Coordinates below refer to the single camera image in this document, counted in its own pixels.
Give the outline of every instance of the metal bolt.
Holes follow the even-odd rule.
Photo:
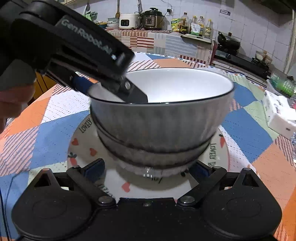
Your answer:
[[[190,204],[194,202],[194,197],[192,196],[183,196],[180,198],[180,202],[183,204]]]
[[[131,88],[131,84],[128,81],[124,83],[124,86],[126,87],[127,90]]]
[[[150,207],[150,206],[151,206],[150,202],[143,203],[143,207]]]
[[[100,203],[111,203],[113,201],[113,198],[110,197],[110,196],[102,196],[102,197],[99,197],[99,202]]]

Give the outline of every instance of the plate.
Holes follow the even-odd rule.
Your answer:
[[[84,167],[92,161],[102,158],[105,172],[95,182],[108,195],[118,202],[124,198],[165,198],[173,197],[175,201],[198,183],[187,172],[170,177],[142,177],[122,169],[112,155],[101,143],[96,126],[88,115],[75,130],[68,148],[67,167],[74,165]],[[206,165],[221,166],[229,169],[229,153],[225,139],[218,129],[208,149],[200,156]]]

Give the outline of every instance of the yellow package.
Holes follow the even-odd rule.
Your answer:
[[[174,32],[179,32],[179,29],[180,29],[180,21],[181,21],[180,18],[173,18],[172,19],[171,26],[172,26],[172,30]]]

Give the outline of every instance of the tiled wall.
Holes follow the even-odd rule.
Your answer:
[[[292,14],[279,15],[272,10],[253,2],[252,0],[141,0],[143,10],[157,7],[163,14],[167,8],[173,9],[173,16],[166,16],[165,28],[170,29],[170,21],[187,12],[189,18],[193,15],[203,16],[206,22],[213,21],[213,38],[217,31],[231,32],[241,41],[240,53],[255,57],[256,50],[263,49],[273,59],[276,68],[283,70],[292,29]],[[106,20],[115,16],[117,0],[90,0],[91,11],[98,12],[98,19]],[[82,13],[84,3],[74,5],[74,9]],[[230,15],[220,13],[220,10],[230,12]],[[120,0],[121,13],[137,11],[137,0]]]

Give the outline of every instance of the finger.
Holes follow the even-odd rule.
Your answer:
[[[6,124],[6,118],[0,118],[0,134],[4,131],[4,127]]]
[[[0,118],[18,117],[21,112],[21,104],[0,102]]]
[[[6,91],[0,91],[0,101],[9,103],[27,103],[35,93],[33,85],[14,87]]]

